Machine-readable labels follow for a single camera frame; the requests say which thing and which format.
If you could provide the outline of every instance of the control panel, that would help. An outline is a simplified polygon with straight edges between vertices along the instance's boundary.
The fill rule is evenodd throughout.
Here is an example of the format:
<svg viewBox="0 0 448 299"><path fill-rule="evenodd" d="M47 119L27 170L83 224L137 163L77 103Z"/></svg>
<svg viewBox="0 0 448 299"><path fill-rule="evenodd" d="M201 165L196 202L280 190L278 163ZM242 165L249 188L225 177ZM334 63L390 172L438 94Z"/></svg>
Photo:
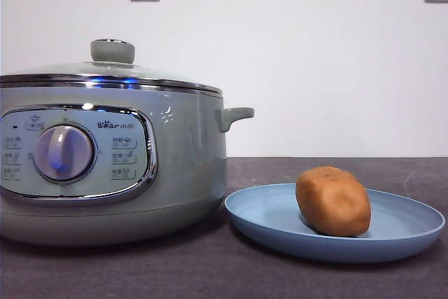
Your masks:
<svg viewBox="0 0 448 299"><path fill-rule="evenodd" d="M60 105L9 111L0 122L1 187L32 197L107 197L148 184L151 124L134 109Z"/></svg>

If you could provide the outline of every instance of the table surface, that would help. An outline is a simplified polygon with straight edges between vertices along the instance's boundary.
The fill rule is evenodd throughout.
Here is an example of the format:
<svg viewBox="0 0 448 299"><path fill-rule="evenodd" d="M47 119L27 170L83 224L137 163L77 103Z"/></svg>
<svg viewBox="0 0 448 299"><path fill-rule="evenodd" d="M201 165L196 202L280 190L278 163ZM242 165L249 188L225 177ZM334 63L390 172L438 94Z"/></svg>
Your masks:
<svg viewBox="0 0 448 299"><path fill-rule="evenodd" d="M230 158L229 190L294 182L332 165L366 187L425 202L448 218L448 158ZM448 229L416 256L350 265L267 249L229 222L223 204L157 239L82 249L0 241L0 298L448 298Z"/></svg>

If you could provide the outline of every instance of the lid knob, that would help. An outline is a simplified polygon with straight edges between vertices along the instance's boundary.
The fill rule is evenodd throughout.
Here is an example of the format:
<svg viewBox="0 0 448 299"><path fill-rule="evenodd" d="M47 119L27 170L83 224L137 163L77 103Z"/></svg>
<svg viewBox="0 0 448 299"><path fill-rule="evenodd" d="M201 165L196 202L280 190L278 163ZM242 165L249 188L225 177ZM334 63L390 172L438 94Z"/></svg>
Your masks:
<svg viewBox="0 0 448 299"><path fill-rule="evenodd" d="M99 39L90 43L90 54L96 62L133 63L135 47L117 39Z"/></svg>

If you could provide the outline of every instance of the blue plate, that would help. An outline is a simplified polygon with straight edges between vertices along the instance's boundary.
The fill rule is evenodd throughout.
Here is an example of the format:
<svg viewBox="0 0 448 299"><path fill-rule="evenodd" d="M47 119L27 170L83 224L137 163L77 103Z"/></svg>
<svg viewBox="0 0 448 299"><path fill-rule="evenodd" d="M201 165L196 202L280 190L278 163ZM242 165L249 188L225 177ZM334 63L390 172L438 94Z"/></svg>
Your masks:
<svg viewBox="0 0 448 299"><path fill-rule="evenodd" d="M338 263L378 263L412 256L439 237L445 218L407 197L367 189L372 218L357 237L333 237L310 228L295 200L295 184L238 190L227 196L230 219L247 237L294 256Z"/></svg>

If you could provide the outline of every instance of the potato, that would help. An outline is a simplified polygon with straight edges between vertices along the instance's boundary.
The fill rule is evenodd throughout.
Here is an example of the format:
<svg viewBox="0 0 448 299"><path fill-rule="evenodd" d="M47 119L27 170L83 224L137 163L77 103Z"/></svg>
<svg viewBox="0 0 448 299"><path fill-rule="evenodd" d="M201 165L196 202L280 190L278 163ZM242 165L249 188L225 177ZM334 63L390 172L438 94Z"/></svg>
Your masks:
<svg viewBox="0 0 448 299"><path fill-rule="evenodd" d="M367 192L348 172L331 166L310 169L297 179L295 196L302 215L320 232L356 236L369 228Z"/></svg>

